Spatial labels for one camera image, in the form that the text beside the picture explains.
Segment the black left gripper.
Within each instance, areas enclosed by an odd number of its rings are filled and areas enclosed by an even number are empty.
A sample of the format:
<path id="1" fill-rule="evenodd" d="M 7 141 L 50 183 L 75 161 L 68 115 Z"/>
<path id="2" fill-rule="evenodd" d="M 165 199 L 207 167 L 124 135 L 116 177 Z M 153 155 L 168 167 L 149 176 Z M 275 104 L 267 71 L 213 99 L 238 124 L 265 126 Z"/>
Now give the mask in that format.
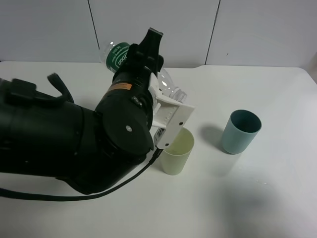
<path id="1" fill-rule="evenodd" d="M 162 32 L 150 27 L 140 43 L 140 52 L 144 56 L 156 60 L 159 57 L 159 46 L 162 37 Z M 127 97 L 132 94 L 134 86 L 136 86 L 136 90 L 149 90 L 152 96 L 162 97 L 163 93 L 159 89 L 158 79 L 155 80 L 156 88 L 153 88 L 149 77 L 142 78 L 142 69 L 141 62 L 127 53 L 125 62 L 114 74 L 112 85 L 108 89 L 108 97 Z"/>

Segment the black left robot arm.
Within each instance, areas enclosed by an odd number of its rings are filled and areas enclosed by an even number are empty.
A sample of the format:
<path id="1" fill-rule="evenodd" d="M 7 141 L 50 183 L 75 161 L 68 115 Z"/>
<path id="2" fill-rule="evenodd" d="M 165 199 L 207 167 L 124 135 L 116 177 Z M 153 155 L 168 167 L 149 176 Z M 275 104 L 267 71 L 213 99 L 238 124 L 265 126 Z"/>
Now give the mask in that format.
<path id="1" fill-rule="evenodd" d="M 154 149 L 150 134 L 150 77 L 163 65 L 163 34 L 150 28 L 94 110 L 74 103 L 58 74 L 48 76 L 54 97 L 20 79 L 0 82 L 0 170 L 53 177 L 88 200 L 123 186 L 121 179 Z"/>

